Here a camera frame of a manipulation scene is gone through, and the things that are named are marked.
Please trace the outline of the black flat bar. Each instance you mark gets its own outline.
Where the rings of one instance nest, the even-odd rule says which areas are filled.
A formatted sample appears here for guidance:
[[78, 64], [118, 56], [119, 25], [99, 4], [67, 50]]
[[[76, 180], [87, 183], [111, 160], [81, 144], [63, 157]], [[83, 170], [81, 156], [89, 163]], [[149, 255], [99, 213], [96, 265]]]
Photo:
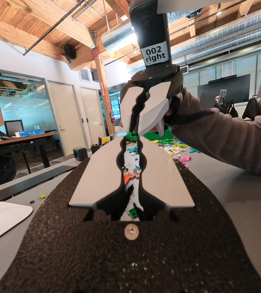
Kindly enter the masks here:
[[60, 167], [57, 167], [53, 170], [47, 171], [43, 174], [26, 179], [26, 180], [21, 181], [19, 183], [13, 184], [12, 186], [3, 188], [0, 190], [0, 201], [10, 199], [13, 196], [16, 196], [20, 193], [23, 193], [26, 190], [32, 189], [33, 187], [35, 187], [41, 183], [52, 180], [61, 174], [69, 172], [69, 171], [73, 170], [74, 168], [75, 168], [75, 166], [67, 166], [67, 165], [60, 166]]

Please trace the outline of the pile of loose lego pieces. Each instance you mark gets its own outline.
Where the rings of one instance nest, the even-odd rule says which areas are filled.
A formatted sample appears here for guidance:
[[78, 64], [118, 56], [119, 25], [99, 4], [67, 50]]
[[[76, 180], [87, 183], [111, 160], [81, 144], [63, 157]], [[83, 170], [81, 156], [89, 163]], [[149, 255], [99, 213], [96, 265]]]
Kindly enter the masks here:
[[[181, 142], [178, 139], [165, 139], [165, 140], [155, 140], [151, 141], [153, 144], [157, 145], [161, 149], [163, 149], [166, 153], [168, 153], [169, 156], [171, 156], [173, 159], [183, 158], [181, 157], [181, 153], [187, 151], [187, 148], [190, 148], [189, 153], [201, 153], [197, 149], [194, 149], [192, 147], [188, 147], [186, 144]], [[138, 154], [137, 150], [137, 144], [135, 144], [132, 148], [127, 148], [126, 151], [128, 151], [131, 155]]]

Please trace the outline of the silver ventilation duct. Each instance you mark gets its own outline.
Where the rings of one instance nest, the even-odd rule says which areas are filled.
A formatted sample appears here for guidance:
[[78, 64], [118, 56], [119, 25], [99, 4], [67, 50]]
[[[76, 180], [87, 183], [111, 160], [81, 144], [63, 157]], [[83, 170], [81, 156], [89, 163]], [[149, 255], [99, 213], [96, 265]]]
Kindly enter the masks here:
[[114, 53], [126, 46], [137, 42], [137, 36], [134, 32], [130, 19], [123, 21], [118, 26], [102, 34], [101, 41], [104, 48]]
[[194, 51], [204, 49], [208, 46], [260, 27], [261, 9], [172, 46], [172, 62], [174, 63], [174, 60]]

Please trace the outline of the wooden support post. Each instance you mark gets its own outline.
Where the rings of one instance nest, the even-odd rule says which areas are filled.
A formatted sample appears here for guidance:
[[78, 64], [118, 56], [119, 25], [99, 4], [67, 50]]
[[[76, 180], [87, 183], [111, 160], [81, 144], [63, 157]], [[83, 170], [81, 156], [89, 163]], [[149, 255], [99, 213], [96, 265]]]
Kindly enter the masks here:
[[91, 50], [91, 56], [95, 60], [95, 65], [97, 69], [100, 90], [102, 94], [103, 106], [105, 111], [105, 117], [107, 122], [107, 128], [109, 135], [115, 134], [115, 126], [110, 114], [112, 112], [111, 103], [110, 103], [110, 96], [108, 91], [107, 85], [107, 78], [104, 66], [103, 56], [100, 54], [99, 48], [95, 48]]

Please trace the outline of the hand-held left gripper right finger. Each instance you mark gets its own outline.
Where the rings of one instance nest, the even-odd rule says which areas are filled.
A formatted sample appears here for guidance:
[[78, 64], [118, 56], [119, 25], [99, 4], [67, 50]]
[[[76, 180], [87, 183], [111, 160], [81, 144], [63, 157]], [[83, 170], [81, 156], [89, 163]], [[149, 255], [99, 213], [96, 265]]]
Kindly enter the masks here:
[[144, 137], [138, 139], [139, 202], [144, 210], [193, 208], [195, 203], [174, 160]]

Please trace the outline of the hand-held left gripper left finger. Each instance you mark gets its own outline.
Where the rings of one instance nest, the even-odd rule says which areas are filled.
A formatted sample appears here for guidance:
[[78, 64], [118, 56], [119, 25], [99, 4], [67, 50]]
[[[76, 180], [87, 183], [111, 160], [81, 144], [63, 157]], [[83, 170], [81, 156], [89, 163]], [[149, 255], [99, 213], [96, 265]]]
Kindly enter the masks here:
[[96, 151], [69, 201], [69, 206], [117, 210], [124, 201], [124, 136]]

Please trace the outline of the green lego baseplate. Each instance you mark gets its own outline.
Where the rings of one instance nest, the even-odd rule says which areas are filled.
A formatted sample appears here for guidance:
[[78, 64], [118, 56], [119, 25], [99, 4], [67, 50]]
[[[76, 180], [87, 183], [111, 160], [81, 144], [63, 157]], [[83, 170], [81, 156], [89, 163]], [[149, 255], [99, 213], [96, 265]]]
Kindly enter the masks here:
[[169, 129], [169, 127], [165, 130], [163, 136], [160, 136], [158, 133], [147, 132], [143, 135], [147, 140], [155, 141], [155, 140], [165, 140], [165, 139], [173, 139], [173, 135]]

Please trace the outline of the black cube device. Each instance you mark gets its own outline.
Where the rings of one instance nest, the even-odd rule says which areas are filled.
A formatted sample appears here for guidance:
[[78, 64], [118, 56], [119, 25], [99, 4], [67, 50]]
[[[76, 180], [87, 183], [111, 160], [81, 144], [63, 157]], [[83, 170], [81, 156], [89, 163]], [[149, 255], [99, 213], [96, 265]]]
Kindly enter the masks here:
[[77, 147], [73, 149], [74, 158], [77, 161], [83, 161], [85, 158], [88, 158], [87, 149], [84, 147]]

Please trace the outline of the white door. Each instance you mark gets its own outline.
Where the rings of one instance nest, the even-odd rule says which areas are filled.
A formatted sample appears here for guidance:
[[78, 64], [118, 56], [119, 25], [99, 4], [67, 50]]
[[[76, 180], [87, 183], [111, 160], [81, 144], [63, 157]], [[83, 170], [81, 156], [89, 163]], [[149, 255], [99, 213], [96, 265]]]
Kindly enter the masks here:
[[74, 148], [85, 146], [74, 87], [51, 81], [47, 81], [47, 87], [63, 151], [68, 156]]
[[91, 144], [99, 144], [99, 137], [104, 137], [104, 122], [100, 109], [98, 91], [85, 87], [81, 87], [80, 91], [91, 137]]

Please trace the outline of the wooden office desk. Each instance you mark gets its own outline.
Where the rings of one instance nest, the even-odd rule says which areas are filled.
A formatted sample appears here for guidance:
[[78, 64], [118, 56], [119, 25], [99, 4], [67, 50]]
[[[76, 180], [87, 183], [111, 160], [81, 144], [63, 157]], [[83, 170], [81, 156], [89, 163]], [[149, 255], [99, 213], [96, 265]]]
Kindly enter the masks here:
[[54, 135], [58, 135], [58, 132], [55, 131], [29, 137], [1, 140], [0, 155], [5, 155], [13, 152], [22, 151], [24, 149], [38, 147], [44, 168], [48, 168], [50, 167], [50, 163], [44, 146], [48, 143], [47, 139], [49, 137], [53, 137]]

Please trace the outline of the person's right forearm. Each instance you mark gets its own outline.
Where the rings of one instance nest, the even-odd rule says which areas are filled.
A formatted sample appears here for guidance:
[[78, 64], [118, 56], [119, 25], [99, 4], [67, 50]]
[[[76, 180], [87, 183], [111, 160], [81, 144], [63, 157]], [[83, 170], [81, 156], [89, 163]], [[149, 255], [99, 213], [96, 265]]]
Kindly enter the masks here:
[[200, 109], [185, 87], [173, 102], [176, 112], [165, 121], [175, 137], [216, 160], [261, 174], [261, 116], [251, 122], [217, 108]]

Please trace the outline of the blue lego box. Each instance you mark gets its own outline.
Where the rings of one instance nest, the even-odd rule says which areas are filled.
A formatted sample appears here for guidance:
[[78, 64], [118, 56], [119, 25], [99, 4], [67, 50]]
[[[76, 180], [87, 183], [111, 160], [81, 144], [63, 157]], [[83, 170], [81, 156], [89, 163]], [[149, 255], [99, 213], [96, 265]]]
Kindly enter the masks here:
[[16, 138], [22, 138], [22, 137], [31, 137], [31, 136], [41, 135], [41, 134], [45, 134], [44, 129], [19, 131], [15, 133], [15, 136]]

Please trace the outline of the large black wall screen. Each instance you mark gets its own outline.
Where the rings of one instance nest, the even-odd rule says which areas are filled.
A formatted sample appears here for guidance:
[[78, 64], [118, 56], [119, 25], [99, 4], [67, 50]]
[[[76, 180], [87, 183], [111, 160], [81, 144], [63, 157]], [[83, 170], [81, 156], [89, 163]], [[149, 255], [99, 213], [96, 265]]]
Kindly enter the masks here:
[[224, 90], [224, 103], [229, 101], [234, 103], [244, 103], [249, 101], [250, 92], [250, 74], [237, 76], [231, 75], [220, 79], [209, 81], [207, 84], [197, 87], [198, 98], [202, 93], [216, 92], [216, 96], [220, 95]]

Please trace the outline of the white flat pad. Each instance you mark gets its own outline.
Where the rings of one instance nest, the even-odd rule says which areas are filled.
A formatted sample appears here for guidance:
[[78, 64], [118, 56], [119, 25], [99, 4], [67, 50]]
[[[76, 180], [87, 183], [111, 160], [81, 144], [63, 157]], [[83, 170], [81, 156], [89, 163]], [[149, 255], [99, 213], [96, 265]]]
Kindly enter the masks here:
[[33, 212], [33, 207], [0, 202], [0, 237], [28, 218]]

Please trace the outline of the black jacket on chair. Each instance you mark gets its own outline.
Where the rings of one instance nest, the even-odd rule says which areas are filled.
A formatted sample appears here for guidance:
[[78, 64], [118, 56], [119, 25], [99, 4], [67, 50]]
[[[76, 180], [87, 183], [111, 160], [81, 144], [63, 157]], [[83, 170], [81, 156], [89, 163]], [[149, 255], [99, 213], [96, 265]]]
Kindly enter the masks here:
[[257, 103], [257, 98], [252, 97], [246, 105], [245, 111], [242, 115], [242, 119], [248, 118], [254, 121], [255, 117], [257, 116], [261, 116], [261, 109], [259, 104]]

